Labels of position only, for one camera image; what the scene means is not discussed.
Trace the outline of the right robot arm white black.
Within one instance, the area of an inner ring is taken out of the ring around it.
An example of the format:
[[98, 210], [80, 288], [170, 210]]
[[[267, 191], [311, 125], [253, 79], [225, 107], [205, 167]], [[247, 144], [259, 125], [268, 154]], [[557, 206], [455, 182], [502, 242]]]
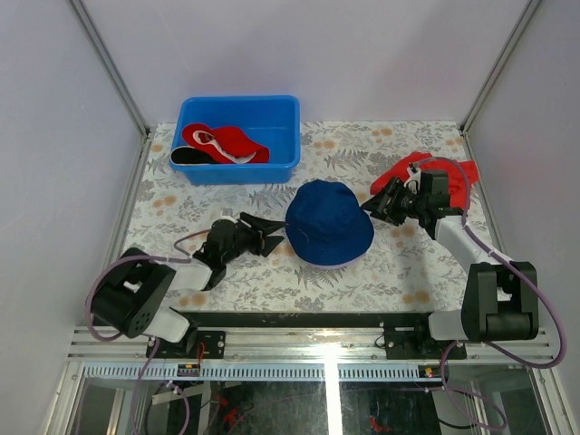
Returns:
[[393, 177], [362, 208], [394, 226], [408, 218], [417, 220], [467, 274], [461, 308], [430, 314], [429, 326], [413, 335], [419, 355], [437, 355], [447, 340], [495, 342], [537, 337], [538, 298], [529, 286], [537, 281], [536, 269], [502, 254], [492, 256], [482, 241], [469, 234], [464, 210], [451, 205], [446, 172], [419, 170], [406, 181]]

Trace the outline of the red cap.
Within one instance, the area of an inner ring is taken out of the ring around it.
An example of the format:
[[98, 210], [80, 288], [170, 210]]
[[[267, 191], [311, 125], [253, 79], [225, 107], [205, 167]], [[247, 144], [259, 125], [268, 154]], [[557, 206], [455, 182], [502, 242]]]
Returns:
[[201, 160], [217, 164], [267, 163], [270, 151], [251, 139], [238, 127], [215, 129], [202, 123], [187, 125], [182, 131], [189, 155], [200, 164]]

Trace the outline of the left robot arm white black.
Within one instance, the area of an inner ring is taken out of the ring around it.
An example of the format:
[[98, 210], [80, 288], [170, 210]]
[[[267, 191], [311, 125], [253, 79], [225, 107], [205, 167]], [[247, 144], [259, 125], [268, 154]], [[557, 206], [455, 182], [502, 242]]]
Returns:
[[100, 342], [121, 336], [157, 336], [178, 357], [198, 348], [198, 335], [182, 314], [163, 309], [162, 301], [180, 272], [200, 292], [215, 288], [227, 264], [245, 253], [269, 256], [284, 240], [276, 231], [285, 222], [242, 212], [223, 216], [210, 228], [178, 239], [173, 247], [181, 257], [152, 256], [131, 248], [106, 266], [95, 279], [85, 302], [87, 328]]

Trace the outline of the lilac bucket hat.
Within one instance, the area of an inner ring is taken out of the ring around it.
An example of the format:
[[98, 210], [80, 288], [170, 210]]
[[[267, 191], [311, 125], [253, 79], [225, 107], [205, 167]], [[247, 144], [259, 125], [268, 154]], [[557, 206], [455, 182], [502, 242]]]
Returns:
[[318, 270], [337, 270], [337, 269], [341, 269], [344, 266], [342, 265], [338, 265], [338, 266], [321, 266], [321, 265], [313, 265], [313, 268], [318, 269]]

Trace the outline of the navy blue hat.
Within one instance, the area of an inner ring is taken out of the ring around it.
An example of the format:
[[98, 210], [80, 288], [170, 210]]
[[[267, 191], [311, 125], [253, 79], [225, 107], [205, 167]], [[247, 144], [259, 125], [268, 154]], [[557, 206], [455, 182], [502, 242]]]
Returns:
[[285, 213], [295, 254], [321, 268], [344, 266], [366, 254], [374, 229], [355, 194], [342, 182], [315, 179], [302, 185]]

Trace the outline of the beige black hat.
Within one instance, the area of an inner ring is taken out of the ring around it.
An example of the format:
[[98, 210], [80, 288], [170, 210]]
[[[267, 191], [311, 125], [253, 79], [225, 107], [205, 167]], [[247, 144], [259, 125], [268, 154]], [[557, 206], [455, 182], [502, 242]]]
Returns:
[[178, 166], [218, 164], [210, 154], [190, 146], [177, 147], [172, 150], [170, 153], [170, 161], [172, 164]]

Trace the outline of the blue plastic bin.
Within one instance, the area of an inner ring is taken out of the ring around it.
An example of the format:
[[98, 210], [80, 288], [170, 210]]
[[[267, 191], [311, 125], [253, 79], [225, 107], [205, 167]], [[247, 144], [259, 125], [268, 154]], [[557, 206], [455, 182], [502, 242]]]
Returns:
[[197, 185], [286, 183], [300, 161], [300, 108], [290, 95], [193, 97], [181, 106], [171, 150], [186, 147], [183, 129], [202, 123], [215, 129], [235, 126], [269, 148], [267, 163], [178, 166], [175, 171]]

